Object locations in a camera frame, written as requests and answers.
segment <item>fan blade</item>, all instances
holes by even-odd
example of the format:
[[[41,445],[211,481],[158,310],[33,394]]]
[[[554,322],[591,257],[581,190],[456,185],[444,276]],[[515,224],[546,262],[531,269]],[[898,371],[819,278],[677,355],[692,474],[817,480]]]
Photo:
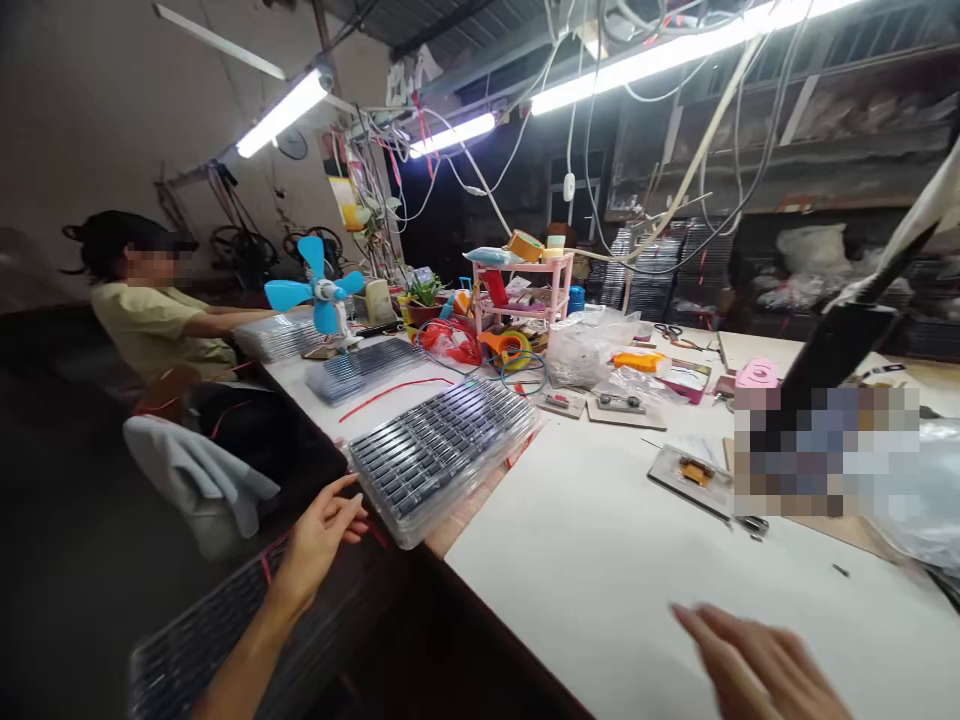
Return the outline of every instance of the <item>fan blade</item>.
[[[313,304],[313,324],[321,335],[333,335],[340,332],[340,322],[337,319],[337,308],[333,303],[317,300]]]
[[[307,261],[307,265],[313,268],[313,272],[318,278],[324,277],[325,268],[323,266],[323,240],[316,235],[307,235],[300,238],[297,243],[297,250]]]
[[[313,291],[306,283],[298,283],[296,280],[271,280],[263,286],[267,293],[267,300],[270,307],[280,312],[286,312],[304,300],[313,297]]]
[[[348,295],[356,295],[363,290],[363,275],[354,270],[346,277],[334,280],[333,283],[337,287],[343,288]]]

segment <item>yellow shirt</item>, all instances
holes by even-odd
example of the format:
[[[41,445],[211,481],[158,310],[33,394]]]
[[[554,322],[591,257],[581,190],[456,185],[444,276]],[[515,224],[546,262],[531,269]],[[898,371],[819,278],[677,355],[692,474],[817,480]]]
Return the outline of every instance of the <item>yellow shirt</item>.
[[[187,321],[209,305],[179,290],[107,283],[93,289],[90,302],[124,362],[144,382],[175,365],[190,365],[204,379],[237,365],[223,340],[184,336]]]

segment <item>black hair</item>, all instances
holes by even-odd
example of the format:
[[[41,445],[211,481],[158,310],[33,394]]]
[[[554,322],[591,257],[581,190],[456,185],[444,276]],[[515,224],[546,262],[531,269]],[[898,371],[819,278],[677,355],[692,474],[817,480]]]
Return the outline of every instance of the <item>black hair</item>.
[[[81,245],[80,261],[83,267],[60,272],[65,275],[86,273],[90,276],[91,285],[123,280],[120,273],[123,251],[133,239],[130,230],[133,223],[141,227],[146,224],[160,232],[165,231],[162,225],[149,218],[120,210],[106,210],[91,215],[83,225],[64,227],[63,234]]]

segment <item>blue wire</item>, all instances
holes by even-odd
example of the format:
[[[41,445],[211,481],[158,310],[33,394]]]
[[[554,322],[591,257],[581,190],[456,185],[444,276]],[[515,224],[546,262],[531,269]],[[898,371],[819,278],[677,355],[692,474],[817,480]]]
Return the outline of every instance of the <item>blue wire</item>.
[[[495,362],[495,361],[498,359],[499,356],[494,355],[493,357],[488,358],[487,360],[485,360],[484,362],[482,362],[480,365],[477,365],[473,370],[471,370],[471,371],[469,371],[469,372],[463,372],[463,370],[460,370],[459,368],[455,368],[455,367],[453,367],[452,365],[447,365],[447,363],[441,362],[440,359],[437,358],[436,355],[434,355],[432,352],[430,352],[429,350],[427,350],[427,349],[423,346],[423,341],[420,340],[420,333],[422,333],[422,332],[423,332],[423,329],[424,329],[427,325],[429,325],[430,323],[443,323],[444,325],[447,325],[448,327],[450,327],[452,330],[457,330],[458,328],[457,328],[453,323],[451,323],[449,320],[444,320],[443,318],[431,318],[430,320],[427,320],[427,321],[426,321],[423,325],[421,325],[419,328],[417,328],[417,334],[416,334],[416,335],[414,336],[414,338],[413,338],[414,343],[417,345],[417,347],[419,347],[419,348],[424,352],[424,354],[426,354],[426,356],[427,356],[428,358],[430,358],[430,359],[433,360],[435,363],[437,363],[437,365],[440,365],[441,367],[444,367],[444,368],[446,368],[447,370],[453,370],[455,373],[458,373],[459,375],[463,375],[463,377],[467,378],[467,377],[470,377],[471,375],[473,375],[477,370],[479,370],[480,368],[482,368],[482,367],[483,367],[484,365],[486,365],[487,363],[493,363],[493,362]],[[504,386],[504,387],[508,387],[508,386],[507,386],[507,382],[506,382],[506,378],[507,378],[508,375],[514,375],[514,374],[516,374],[516,373],[518,373],[518,372],[522,372],[523,370],[526,370],[526,369],[527,369],[527,368],[522,368],[521,370],[515,370],[514,372],[510,372],[510,373],[507,372],[508,369],[509,369],[509,366],[510,366],[511,364],[513,364],[513,362],[514,362],[518,357],[520,357],[520,356],[531,357],[531,358],[533,358],[533,359],[535,359],[535,360],[539,360],[539,361],[540,361],[540,367],[533,368],[534,370],[539,370],[540,368],[543,368],[543,382],[540,383],[539,387],[537,387],[536,390],[534,390],[533,392],[518,392],[518,393],[517,393],[518,395],[522,395],[523,397],[526,397],[526,396],[528,396],[528,395],[535,395],[535,394],[537,394],[538,392],[542,391],[542,390],[547,386],[547,383],[550,381],[550,372],[547,370],[547,363],[546,363],[546,361],[545,361],[540,355],[538,355],[537,353],[533,352],[532,350],[518,350],[517,353],[516,353],[516,356],[515,356],[512,360],[509,360],[508,362],[504,363],[504,364],[503,364],[503,367],[500,368],[500,382],[503,383],[503,386]]]

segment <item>fluorescent light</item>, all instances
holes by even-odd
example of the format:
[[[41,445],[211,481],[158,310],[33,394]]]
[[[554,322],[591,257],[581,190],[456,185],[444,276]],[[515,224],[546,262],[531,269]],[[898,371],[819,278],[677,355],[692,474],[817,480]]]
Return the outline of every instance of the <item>fluorescent light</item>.
[[[410,146],[410,154],[413,157],[420,157],[432,153],[434,150],[442,150],[451,145],[458,145],[462,140],[469,140],[490,132],[497,124],[497,119],[493,113],[485,113],[473,120],[467,120],[462,125],[457,125],[453,130],[444,130],[433,137],[427,138],[426,144],[415,142]]]
[[[251,157],[320,102],[326,94],[327,91],[320,85],[320,71],[311,70],[264,116],[263,120],[256,124],[253,130],[237,143],[237,152],[240,153],[240,157]]]
[[[596,94],[621,87],[624,83],[642,80],[664,70],[677,67],[691,60],[699,60],[735,47],[758,34],[796,25],[805,15],[809,18],[820,17],[854,5],[861,0],[783,0],[779,6],[767,3],[744,13],[743,19],[736,19],[729,25],[699,35],[683,35],[650,50],[600,68],[599,73],[584,73],[583,76],[561,83],[533,96],[534,115],[556,110],[594,93],[594,75],[596,75]]]

